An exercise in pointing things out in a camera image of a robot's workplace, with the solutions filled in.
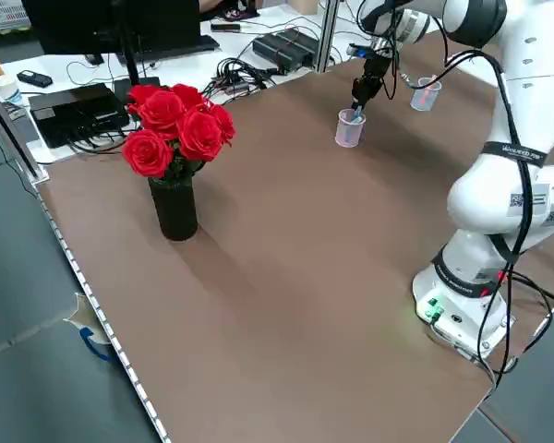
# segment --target vase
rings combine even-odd
[[[192,237],[198,225],[191,177],[176,182],[149,178],[148,184],[164,236],[177,242]]]

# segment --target rose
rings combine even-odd
[[[138,108],[141,125],[165,140],[178,138],[178,124],[185,111],[181,99],[169,90],[157,90]]]
[[[206,106],[188,110],[179,127],[179,149],[187,160],[210,162],[222,149],[222,130]]]
[[[219,105],[213,105],[210,109],[210,114],[215,117],[218,122],[218,126],[222,130],[222,141],[224,143],[229,143],[236,134],[234,131],[232,116],[223,108],[223,106]]]
[[[189,110],[193,106],[198,106],[200,104],[206,104],[207,99],[203,98],[201,94],[197,91],[197,88],[192,86],[181,85],[180,83],[172,87],[172,92],[181,99],[181,102]]]
[[[127,110],[133,114],[138,113],[139,107],[146,102],[146,100],[157,90],[157,87],[153,85],[136,85],[131,88],[131,91],[127,94],[127,97],[132,99],[135,103],[130,103],[127,106]]]
[[[142,129],[127,137],[123,157],[136,174],[163,178],[173,160],[173,149],[154,131]]]

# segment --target computer monitor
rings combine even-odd
[[[115,82],[115,94],[139,83],[135,53],[187,54],[218,47],[199,31],[199,0],[23,0],[30,23],[47,54],[122,53],[129,80]]]

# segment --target plastic cup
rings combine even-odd
[[[343,109],[339,112],[339,125],[336,127],[334,141],[343,148],[354,148],[359,144],[365,123],[363,113],[355,118],[354,109]]]
[[[433,77],[423,77],[418,80],[418,86],[427,85],[433,80]],[[433,107],[433,103],[440,95],[441,82],[436,81],[428,88],[423,90],[416,90],[410,105],[417,111],[430,111]]]

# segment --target table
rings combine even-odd
[[[352,0],[353,9],[356,10],[359,2]],[[184,57],[163,59],[153,69],[147,70],[147,74],[160,78],[162,84],[173,85],[175,83],[185,83],[202,90],[215,76],[216,66],[226,57],[237,57],[242,50],[255,38],[258,33],[267,33],[282,30],[285,27],[299,26],[300,30],[308,35],[314,33],[320,35],[322,21],[322,10],[314,16],[301,16],[288,5],[273,6],[260,10],[261,16],[255,20],[248,20],[242,23],[242,33],[211,33],[211,23],[201,23],[201,33],[209,34],[221,45],[220,50],[192,54]],[[351,20],[351,14],[346,8],[341,8],[339,16],[345,20]],[[346,48],[349,42],[369,43],[369,38],[362,36],[359,29],[352,23],[340,19],[337,22],[337,33],[334,36],[332,56],[340,63],[339,54],[346,60]],[[122,66],[115,54],[104,54],[105,63],[91,68],[83,56],[79,55],[43,55],[30,59],[20,60],[13,63],[2,65],[6,74],[15,76],[18,72],[29,69],[50,76],[54,84],[46,89],[35,88],[31,85],[21,84],[21,90],[26,93],[31,92],[56,92],[59,90],[69,90],[87,82],[104,82],[111,87],[111,77],[118,78],[126,76],[126,68]],[[242,59],[253,66],[259,68],[273,67],[274,65],[267,60],[255,55],[251,49],[248,49]],[[308,68],[302,68],[297,72],[291,73],[285,77],[275,77],[277,83],[283,83],[293,78],[301,77],[308,72]],[[214,97],[216,102],[224,102],[227,96],[220,94]],[[25,94],[24,101],[28,102],[28,94]],[[50,163],[60,161],[71,155],[74,151],[68,146],[59,149],[50,150],[42,139],[29,143],[29,148],[37,162]]]
[[[409,48],[407,69],[431,72],[436,44]],[[433,113],[405,88],[380,94],[345,150],[336,114],[360,69],[231,103],[238,135],[195,177],[200,229],[183,244],[162,237],[122,159],[49,168],[47,208],[162,436],[441,442],[487,392],[480,369],[429,338],[410,282],[454,230],[447,192],[488,133],[492,88],[455,72]],[[554,237],[520,270],[554,292]],[[543,313],[520,288],[513,304],[516,348]]]

